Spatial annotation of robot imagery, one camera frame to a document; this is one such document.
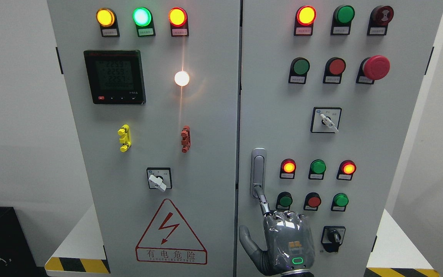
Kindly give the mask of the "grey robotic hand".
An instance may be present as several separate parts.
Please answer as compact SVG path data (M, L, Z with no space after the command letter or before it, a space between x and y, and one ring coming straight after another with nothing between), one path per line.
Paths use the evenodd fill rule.
M252 240L245 225L239 227L239 241L257 270L265 276L310 270L315 261L315 248L308 218L288 210L270 210L264 190L260 187L255 190L263 215L267 250L263 251Z

